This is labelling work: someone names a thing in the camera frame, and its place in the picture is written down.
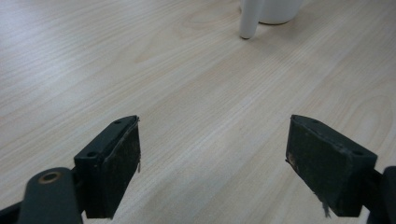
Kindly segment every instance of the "white cup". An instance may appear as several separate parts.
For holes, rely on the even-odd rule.
[[[291,21],[300,9],[303,0],[240,0],[242,16],[239,34],[249,39],[256,33],[259,22],[282,24]]]

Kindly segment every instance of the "light wood grain surface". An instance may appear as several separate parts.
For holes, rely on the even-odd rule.
[[[138,115],[142,172],[113,220],[365,223],[325,218],[284,162],[290,115],[396,164],[396,1],[304,0],[238,37],[238,0],[0,3],[0,207],[109,122]]]

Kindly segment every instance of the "wood grain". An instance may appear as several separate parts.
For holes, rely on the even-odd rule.
[[[396,163],[396,2],[305,0],[238,37],[238,0],[20,1],[0,7],[0,208],[109,122],[141,118],[142,172],[113,220],[325,218],[284,162],[291,114]]]

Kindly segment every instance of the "table surface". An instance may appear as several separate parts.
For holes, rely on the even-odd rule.
[[[285,163],[292,114],[396,163],[396,1],[305,0],[250,40],[238,0],[1,5],[2,208],[129,115],[142,171],[86,223],[365,223],[326,218]]]

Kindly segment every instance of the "wooden table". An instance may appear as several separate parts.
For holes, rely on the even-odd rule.
[[[396,164],[395,11],[305,0],[243,40],[238,0],[4,0],[0,207],[136,114],[142,172],[113,220],[86,223],[365,223],[325,218],[284,162],[289,118],[332,126],[380,172]]]

